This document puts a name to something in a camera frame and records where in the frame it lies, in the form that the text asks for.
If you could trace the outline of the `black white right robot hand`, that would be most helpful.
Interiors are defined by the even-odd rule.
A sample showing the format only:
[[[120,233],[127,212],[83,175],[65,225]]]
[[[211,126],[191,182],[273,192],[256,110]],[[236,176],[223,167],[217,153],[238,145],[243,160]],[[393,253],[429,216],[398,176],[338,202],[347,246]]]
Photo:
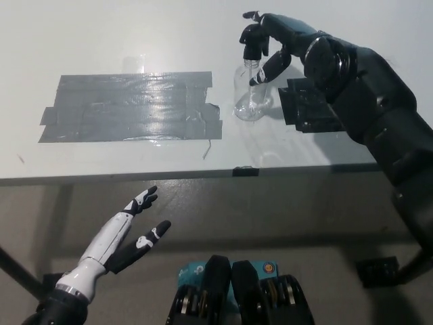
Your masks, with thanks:
[[[250,79],[252,87],[275,80],[291,64],[293,56],[303,60],[307,48],[319,36],[319,31],[307,23],[280,14],[251,11],[242,17],[253,21],[247,29],[259,39],[259,49],[264,56],[269,55],[269,39],[281,44],[281,49]]]

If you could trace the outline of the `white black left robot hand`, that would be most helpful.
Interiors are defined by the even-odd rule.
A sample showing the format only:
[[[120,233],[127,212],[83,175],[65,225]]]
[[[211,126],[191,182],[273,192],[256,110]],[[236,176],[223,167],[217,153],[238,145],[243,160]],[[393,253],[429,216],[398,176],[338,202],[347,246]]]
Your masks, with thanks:
[[[156,186],[144,190],[123,210],[111,217],[93,238],[76,267],[63,274],[56,282],[55,289],[76,295],[91,303],[100,277],[108,272],[118,274],[148,253],[170,228],[170,221],[160,222],[148,233],[126,246],[121,244],[127,237],[136,215],[150,208],[157,199],[156,190]]]

